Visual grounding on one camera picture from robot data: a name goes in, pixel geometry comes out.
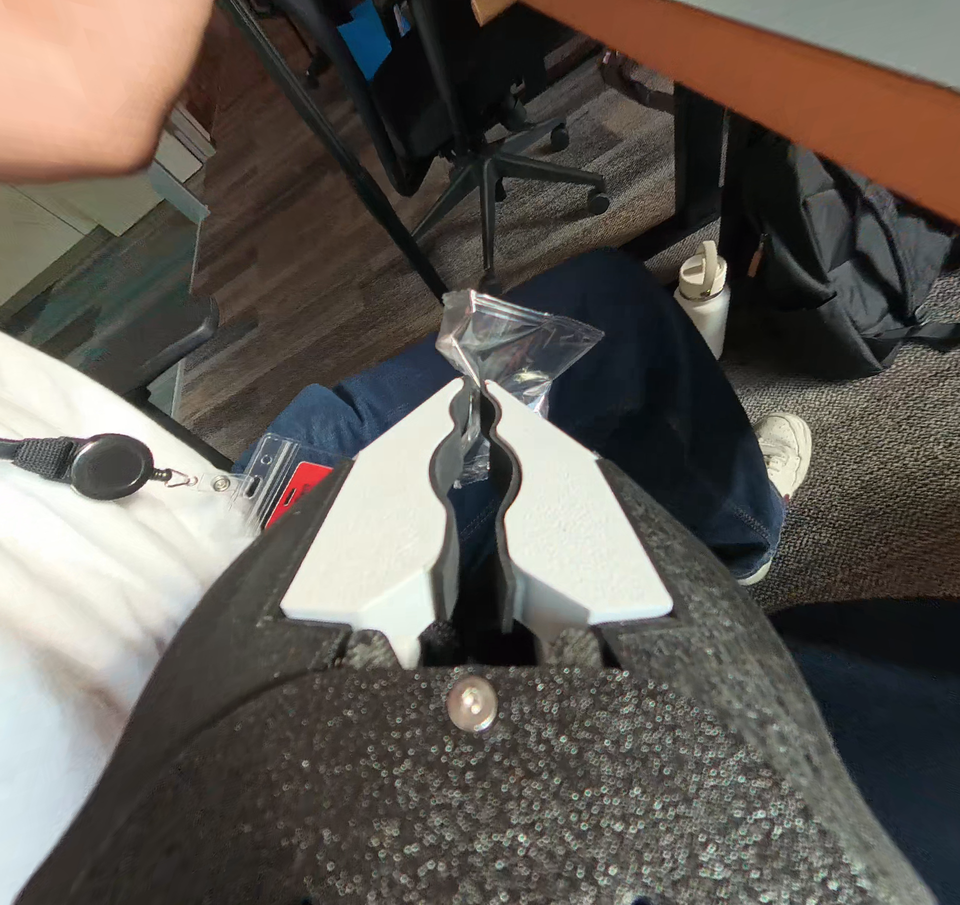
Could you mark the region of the grey table with brown edge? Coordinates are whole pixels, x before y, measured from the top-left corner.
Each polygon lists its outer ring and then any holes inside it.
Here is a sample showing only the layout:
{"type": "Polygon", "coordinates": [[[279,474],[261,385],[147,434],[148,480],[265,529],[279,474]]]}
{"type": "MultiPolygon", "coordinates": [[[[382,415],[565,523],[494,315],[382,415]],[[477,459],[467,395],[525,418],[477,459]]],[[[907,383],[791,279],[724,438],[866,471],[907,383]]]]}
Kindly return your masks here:
{"type": "Polygon", "coordinates": [[[518,0],[958,223],[958,0],[518,0]]]}

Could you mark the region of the clear plastic bag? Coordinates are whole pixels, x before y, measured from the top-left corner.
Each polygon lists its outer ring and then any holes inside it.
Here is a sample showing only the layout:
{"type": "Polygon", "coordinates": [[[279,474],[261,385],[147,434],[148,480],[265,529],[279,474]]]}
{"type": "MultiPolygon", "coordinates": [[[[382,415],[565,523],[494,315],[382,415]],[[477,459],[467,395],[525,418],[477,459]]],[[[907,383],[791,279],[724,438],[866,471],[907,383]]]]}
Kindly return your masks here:
{"type": "Polygon", "coordinates": [[[585,357],[604,332],[582,321],[527,308],[475,289],[442,299],[436,348],[469,382],[462,470],[455,489],[489,475],[490,442],[481,427],[480,394],[491,381],[545,418],[552,384],[585,357]]]}

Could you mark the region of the black badge reel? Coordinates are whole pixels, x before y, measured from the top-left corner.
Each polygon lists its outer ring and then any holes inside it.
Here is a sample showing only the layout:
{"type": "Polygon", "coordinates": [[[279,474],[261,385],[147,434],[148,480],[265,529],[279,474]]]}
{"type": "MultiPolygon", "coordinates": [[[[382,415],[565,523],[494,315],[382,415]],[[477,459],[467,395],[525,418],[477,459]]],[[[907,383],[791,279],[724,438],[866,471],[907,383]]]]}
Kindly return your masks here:
{"type": "Polygon", "coordinates": [[[69,460],[67,484],[84,498],[114,502],[153,483],[165,488],[194,488],[199,477],[161,468],[151,450],[138,439],[118,433],[92,436],[78,443],[69,460]]]}

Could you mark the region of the blue panel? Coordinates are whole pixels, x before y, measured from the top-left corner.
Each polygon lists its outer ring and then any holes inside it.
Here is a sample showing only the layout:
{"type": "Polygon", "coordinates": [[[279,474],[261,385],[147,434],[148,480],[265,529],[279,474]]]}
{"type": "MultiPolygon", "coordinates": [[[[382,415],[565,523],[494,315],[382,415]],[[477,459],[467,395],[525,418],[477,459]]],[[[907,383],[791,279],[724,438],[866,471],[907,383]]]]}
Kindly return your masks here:
{"type": "Polygon", "coordinates": [[[392,51],[391,39],[373,0],[354,6],[350,21],[338,25],[337,31],[367,78],[376,73],[392,51]]]}

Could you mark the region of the black backpack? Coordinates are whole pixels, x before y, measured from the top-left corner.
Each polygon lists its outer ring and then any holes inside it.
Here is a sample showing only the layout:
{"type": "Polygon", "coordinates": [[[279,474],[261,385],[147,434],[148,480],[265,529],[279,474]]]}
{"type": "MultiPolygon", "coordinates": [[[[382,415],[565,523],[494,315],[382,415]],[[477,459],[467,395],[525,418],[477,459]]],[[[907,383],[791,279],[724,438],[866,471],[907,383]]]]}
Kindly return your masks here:
{"type": "Polygon", "coordinates": [[[958,269],[958,225],[750,123],[727,175],[727,254],[744,321],[774,359],[824,381],[888,370],[904,345],[958,349],[923,311],[958,269]]]}

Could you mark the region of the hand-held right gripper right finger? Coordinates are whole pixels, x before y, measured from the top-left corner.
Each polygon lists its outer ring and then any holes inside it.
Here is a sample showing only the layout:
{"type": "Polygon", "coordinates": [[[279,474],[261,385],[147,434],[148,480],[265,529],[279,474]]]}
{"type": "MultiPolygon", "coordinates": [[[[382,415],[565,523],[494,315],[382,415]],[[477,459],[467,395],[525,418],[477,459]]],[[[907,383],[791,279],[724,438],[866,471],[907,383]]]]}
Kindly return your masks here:
{"type": "Polygon", "coordinates": [[[498,383],[485,383],[490,469],[509,469],[495,521],[500,625],[532,635],[661,619],[674,601],[602,460],[498,383]]]}

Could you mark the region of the grey cabinet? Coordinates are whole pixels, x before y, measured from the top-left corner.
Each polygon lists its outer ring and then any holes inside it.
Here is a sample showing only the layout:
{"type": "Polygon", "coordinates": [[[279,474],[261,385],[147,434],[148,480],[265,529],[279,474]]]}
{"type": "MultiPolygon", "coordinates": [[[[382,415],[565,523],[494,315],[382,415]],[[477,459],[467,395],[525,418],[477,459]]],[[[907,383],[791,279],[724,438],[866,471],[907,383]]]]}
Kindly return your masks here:
{"type": "Polygon", "coordinates": [[[136,174],[1,186],[1,303],[38,287],[82,242],[120,237],[162,203],[199,225],[210,214],[190,189],[215,155],[210,131],[178,105],[150,166],[136,174]]]}

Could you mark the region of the person's blue jeans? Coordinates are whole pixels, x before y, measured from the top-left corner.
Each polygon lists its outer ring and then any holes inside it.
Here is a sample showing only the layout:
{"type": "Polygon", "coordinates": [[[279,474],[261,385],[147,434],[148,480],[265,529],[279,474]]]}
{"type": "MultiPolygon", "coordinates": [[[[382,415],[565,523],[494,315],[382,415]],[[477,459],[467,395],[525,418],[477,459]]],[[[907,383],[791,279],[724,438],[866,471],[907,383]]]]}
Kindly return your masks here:
{"type": "MultiPolygon", "coordinates": [[[[604,337],[549,392],[548,418],[617,465],[734,578],[773,560],[787,505],[754,426],[673,297],[617,250],[575,256],[511,290],[520,306],[604,337]]],[[[312,383],[268,432],[334,467],[459,376],[436,333],[331,387],[312,383]]],[[[958,903],[958,602],[801,607],[774,627],[873,813],[941,903],[958,903]]]]}

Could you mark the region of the clear badge holder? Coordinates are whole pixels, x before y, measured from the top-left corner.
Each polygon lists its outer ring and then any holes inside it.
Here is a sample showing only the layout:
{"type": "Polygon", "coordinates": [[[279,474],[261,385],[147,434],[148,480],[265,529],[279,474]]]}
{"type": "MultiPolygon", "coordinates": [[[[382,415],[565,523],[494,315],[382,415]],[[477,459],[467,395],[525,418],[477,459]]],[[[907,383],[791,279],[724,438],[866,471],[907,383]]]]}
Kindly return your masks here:
{"type": "Polygon", "coordinates": [[[254,445],[242,471],[218,473],[204,482],[207,490],[229,503],[249,532],[258,534],[332,472],[330,466],[308,461],[301,443],[267,432],[254,445]]]}

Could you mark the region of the person's left forearm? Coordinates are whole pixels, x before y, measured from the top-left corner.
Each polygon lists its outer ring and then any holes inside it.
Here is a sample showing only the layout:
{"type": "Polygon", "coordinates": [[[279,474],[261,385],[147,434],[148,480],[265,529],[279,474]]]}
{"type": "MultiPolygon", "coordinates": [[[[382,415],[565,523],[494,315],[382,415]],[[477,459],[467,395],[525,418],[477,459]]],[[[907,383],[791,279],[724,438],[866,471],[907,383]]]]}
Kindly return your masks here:
{"type": "Polygon", "coordinates": [[[1,0],[1,179],[125,177],[153,160],[213,0],[1,0]]]}

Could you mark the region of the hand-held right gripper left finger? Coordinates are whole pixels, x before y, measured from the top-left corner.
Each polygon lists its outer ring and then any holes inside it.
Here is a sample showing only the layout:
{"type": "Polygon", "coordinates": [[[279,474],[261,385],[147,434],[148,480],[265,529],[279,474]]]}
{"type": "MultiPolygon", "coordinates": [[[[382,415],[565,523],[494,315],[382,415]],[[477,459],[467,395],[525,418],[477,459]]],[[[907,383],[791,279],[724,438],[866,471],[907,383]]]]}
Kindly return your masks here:
{"type": "Polygon", "coordinates": [[[473,396],[454,379],[354,458],[280,603],[288,619],[378,632],[402,668],[418,666],[421,635],[457,600],[450,490],[473,396]]]}

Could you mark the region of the white water bottle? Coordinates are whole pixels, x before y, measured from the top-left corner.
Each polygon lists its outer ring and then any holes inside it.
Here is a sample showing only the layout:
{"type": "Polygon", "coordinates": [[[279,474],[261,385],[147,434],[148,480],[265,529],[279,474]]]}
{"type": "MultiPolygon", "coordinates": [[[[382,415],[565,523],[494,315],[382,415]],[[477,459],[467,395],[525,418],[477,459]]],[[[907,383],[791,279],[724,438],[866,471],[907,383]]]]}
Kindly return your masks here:
{"type": "Polygon", "coordinates": [[[674,298],[701,334],[713,357],[722,357],[731,290],[728,266],[717,243],[705,239],[678,270],[674,298]]]}

